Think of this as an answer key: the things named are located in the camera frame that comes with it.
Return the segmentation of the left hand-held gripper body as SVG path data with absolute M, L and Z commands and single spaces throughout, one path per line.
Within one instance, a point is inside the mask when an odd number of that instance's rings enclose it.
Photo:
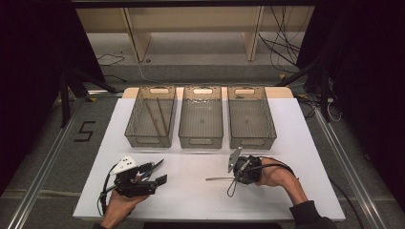
M 110 172 L 111 175 L 116 176 L 112 189 L 126 197 L 154 195 L 157 183 L 148 179 L 141 180 L 139 166 L 130 156 L 122 158 Z

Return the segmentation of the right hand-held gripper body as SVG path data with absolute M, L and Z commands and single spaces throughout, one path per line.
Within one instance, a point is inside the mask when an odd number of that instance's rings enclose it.
M 258 182 L 262 174 L 262 160 L 256 156 L 242 156 L 242 149 L 239 147 L 230 155 L 227 171 L 242 184 Z

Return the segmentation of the transparent grey plastic bin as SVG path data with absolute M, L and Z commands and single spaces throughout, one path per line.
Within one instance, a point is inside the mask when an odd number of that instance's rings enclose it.
M 169 130 L 165 134 L 160 111 L 157 104 L 157 97 L 160 99 L 160 105 L 163 110 L 164 118 Z M 151 116 L 145 105 L 148 101 L 154 118 L 156 119 L 161 136 L 151 120 Z M 132 147 L 153 147 L 170 148 L 172 145 L 172 135 L 174 128 L 175 115 L 177 110 L 177 92 L 174 86 L 168 87 L 141 87 L 138 90 L 134 107 L 124 135 Z
M 222 88 L 183 89 L 178 136 L 184 149 L 221 149 L 224 137 Z
M 264 87 L 227 88 L 229 146 L 269 150 L 277 138 Z

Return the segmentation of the person's right hand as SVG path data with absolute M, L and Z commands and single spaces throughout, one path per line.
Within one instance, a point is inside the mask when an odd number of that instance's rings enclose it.
M 256 182 L 257 186 L 266 185 L 269 187 L 283 186 L 285 178 L 289 175 L 284 167 L 280 166 L 274 158 L 263 158 L 262 164 L 265 168 L 262 170 L 260 179 Z

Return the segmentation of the person's left hand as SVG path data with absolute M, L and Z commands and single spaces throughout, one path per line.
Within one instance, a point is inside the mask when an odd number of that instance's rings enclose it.
M 146 199 L 148 199 L 148 196 L 128 198 L 121 196 L 117 191 L 113 191 L 100 226 L 103 229 L 116 229 L 137 205 Z

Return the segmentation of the black metal stand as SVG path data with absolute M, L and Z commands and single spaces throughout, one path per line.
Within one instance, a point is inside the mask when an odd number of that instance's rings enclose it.
M 317 89 L 320 90 L 321 114 L 327 122 L 330 122 L 328 112 L 329 76 L 323 60 L 315 59 L 298 73 L 276 84 L 276 87 L 285 87 L 305 75 L 308 77 L 304 85 L 305 92 L 311 94 Z
M 80 69 L 70 68 L 63 70 L 59 77 L 59 90 L 62 104 L 62 123 L 61 127 L 64 128 L 71 118 L 71 109 L 69 104 L 69 90 L 78 98 L 84 98 L 89 93 L 83 82 L 90 82 L 101 89 L 111 93 L 118 94 L 121 90 L 116 89 L 105 82 L 102 82 L 88 73 L 83 72 Z

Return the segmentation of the black curtain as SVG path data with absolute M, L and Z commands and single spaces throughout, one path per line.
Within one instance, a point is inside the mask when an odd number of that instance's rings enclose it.
M 405 210 L 405 0 L 316 0 L 298 65 L 354 11 L 329 69 L 333 92 L 377 172 Z
M 72 0 L 0 0 L 0 195 L 38 139 L 65 67 L 104 80 Z

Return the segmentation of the beige wooden desk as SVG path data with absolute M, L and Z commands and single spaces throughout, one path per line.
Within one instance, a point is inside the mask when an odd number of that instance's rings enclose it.
M 261 31 L 305 31 L 313 6 L 175 7 L 78 9 L 87 33 L 127 33 L 137 61 L 144 59 L 154 32 L 238 32 L 246 59 L 255 58 Z

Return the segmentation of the short aluminium rail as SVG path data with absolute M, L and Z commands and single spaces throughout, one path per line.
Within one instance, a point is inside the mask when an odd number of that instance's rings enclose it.
M 90 90 L 88 91 L 89 97 L 122 97 L 123 92 L 120 93 L 110 93 L 104 90 Z

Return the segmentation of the long aluminium floor rail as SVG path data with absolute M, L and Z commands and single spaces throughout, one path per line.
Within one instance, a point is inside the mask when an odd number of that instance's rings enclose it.
M 64 127 L 59 124 L 61 105 L 50 112 L 46 126 L 40 131 L 33 148 L 24 157 L 11 183 L 0 197 L 0 200 L 10 200 L 14 203 L 14 207 L 8 210 L 11 215 L 6 218 L 4 229 L 23 228 L 83 104 L 83 98 L 70 103 L 71 117 Z
M 356 173 L 354 166 L 350 162 L 349 157 L 346 154 L 340 140 L 338 139 L 332 126 L 324 120 L 321 112 L 316 109 L 315 111 L 316 119 L 320 124 L 324 135 L 326 136 L 332 150 L 339 162 L 345 177 L 350 184 L 354 195 L 371 226 L 371 229 L 388 229 L 386 223 L 378 212 L 377 206 L 374 203 L 369 192 L 366 190 L 365 185 L 360 180 L 359 175 Z

